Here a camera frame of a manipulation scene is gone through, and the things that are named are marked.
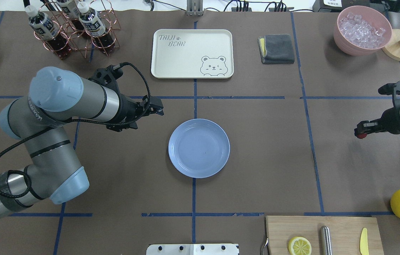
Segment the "plastic bottle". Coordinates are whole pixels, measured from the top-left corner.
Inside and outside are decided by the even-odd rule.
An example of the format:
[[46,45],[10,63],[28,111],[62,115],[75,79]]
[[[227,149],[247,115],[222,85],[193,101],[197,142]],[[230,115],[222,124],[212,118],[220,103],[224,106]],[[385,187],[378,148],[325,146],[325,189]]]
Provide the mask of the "plastic bottle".
[[77,8],[77,0],[57,0],[57,5],[61,8],[61,10],[69,18],[72,26],[76,30],[82,31],[83,37],[89,38],[90,36],[84,32],[85,28],[83,27],[82,23],[79,21],[80,11]]
[[67,39],[59,33],[59,28],[54,26],[51,19],[46,13],[38,11],[34,6],[25,7],[28,14],[29,24],[36,31],[38,36],[46,42],[54,50],[62,60],[67,58],[71,53],[71,47],[67,43]]
[[95,9],[89,8],[85,2],[79,2],[77,8],[80,11],[79,20],[93,37],[94,45],[102,53],[112,53],[114,50],[114,39],[110,32],[107,31],[99,13]]

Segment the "lemon slice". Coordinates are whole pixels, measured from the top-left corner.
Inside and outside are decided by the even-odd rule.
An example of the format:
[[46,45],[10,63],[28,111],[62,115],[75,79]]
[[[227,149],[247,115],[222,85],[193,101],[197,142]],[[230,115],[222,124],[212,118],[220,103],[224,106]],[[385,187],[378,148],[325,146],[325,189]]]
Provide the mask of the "lemon slice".
[[288,250],[291,255],[310,255],[312,245],[304,237],[296,236],[289,241]]

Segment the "yellow knife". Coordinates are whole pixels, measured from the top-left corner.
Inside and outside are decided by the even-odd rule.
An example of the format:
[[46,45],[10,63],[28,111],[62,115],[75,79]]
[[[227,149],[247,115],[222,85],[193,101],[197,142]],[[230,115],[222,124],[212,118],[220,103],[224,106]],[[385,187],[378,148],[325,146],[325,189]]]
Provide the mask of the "yellow knife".
[[367,228],[363,228],[362,229],[362,233],[360,233],[360,253],[362,255],[369,255],[369,253],[368,253]]

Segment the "blue plate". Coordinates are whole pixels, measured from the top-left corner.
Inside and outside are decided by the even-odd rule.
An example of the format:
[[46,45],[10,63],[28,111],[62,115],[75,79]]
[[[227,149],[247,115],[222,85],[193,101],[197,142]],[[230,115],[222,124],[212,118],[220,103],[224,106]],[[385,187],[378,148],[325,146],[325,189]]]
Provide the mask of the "blue plate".
[[207,119],[186,121],[170,137],[171,162],[178,171],[192,178],[206,178],[218,173],[229,155],[227,134]]

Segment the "wooden cutting board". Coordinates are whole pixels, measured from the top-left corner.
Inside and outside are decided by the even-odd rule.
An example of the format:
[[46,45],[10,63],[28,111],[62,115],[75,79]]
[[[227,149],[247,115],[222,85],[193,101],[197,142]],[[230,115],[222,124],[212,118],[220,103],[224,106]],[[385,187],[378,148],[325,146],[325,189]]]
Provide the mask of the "wooden cutting board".
[[378,222],[372,217],[266,216],[270,255],[289,255],[288,242],[303,236],[312,245],[312,255],[321,255],[320,227],[331,231],[333,255],[360,255],[360,233],[368,230],[370,255],[384,255]]

